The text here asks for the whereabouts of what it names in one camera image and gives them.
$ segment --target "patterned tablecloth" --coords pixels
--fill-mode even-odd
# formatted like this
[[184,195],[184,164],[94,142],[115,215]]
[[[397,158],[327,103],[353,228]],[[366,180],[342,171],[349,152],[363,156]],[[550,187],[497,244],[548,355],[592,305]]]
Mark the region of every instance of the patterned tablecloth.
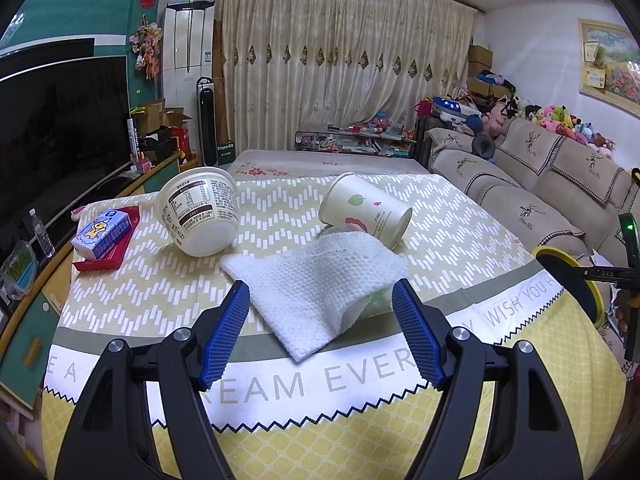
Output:
[[[612,433],[625,392],[613,355],[580,307],[510,232],[435,175],[364,176],[414,207],[396,252],[410,263],[421,300],[487,342],[534,343],[565,404],[588,476]],[[256,258],[312,243],[318,207],[333,181],[297,178],[238,183],[239,236],[231,252]],[[231,286],[220,254],[191,258],[153,213],[155,194],[95,203],[140,206],[138,225],[116,272],[74,274],[50,350],[42,413],[50,478],[73,402],[114,336],[131,346],[161,340],[218,306]],[[157,384],[148,385],[162,467],[178,476]],[[403,478],[436,409],[387,300],[300,364],[252,308],[223,379],[203,394],[217,439],[238,478]],[[477,468],[492,386],[482,395],[464,473]]]

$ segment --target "white wall stripe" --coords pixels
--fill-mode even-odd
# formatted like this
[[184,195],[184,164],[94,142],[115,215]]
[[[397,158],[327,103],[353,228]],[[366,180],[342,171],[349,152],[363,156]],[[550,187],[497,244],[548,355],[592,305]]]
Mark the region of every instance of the white wall stripe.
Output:
[[95,38],[95,46],[105,45],[124,45],[127,44],[127,37],[121,34],[76,34],[73,36],[56,36],[54,38],[41,38],[39,40],[27,41],[6,48],[0,49],[0,55],[7,52],[13,52],[19,48],[27,48],[29,46],[49,43],[51,41],[63,41],[63,40],[80,40],[81,38]]

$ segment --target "blue tissue package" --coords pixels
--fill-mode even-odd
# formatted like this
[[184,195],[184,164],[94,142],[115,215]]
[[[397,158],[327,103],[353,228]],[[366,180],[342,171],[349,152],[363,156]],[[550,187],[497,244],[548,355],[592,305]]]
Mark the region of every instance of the blue tissue package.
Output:
[[129,215],[109,209],[98,215],[71,240],[76,252],[87,260],[99,260],[131,229]]

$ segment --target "gray sofa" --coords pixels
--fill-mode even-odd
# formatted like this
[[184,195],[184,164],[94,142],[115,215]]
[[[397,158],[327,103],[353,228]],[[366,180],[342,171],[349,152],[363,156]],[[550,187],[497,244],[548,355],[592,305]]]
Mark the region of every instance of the gray sofa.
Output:
[[631,211],[640,221],[639,188],[609,159],[524,119],[504,123],[494,164],[471,154],[472,137],[442,128],[426,135],[428,170],[481,205],[527,250],[553,246],[585,266],[595,250],[626,267],[618,214]]

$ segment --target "wooden cabinet handle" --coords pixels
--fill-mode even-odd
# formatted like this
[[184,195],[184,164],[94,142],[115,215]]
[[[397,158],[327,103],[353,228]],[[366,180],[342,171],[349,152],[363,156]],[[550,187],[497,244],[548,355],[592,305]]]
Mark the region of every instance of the wooden cabinet handle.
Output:
[[29,345],[29,349],[27,350],[27,353],[24,356],[24,359],[22,360],[22,364],[26,368],[31,368],[33,366],[33,363],[36,361],[36,357],[40,352],[41,346],[42,346],[42,343],[40,342],[40,338],[37,336],[34,336],[33,339],[31,340],[31,344]]

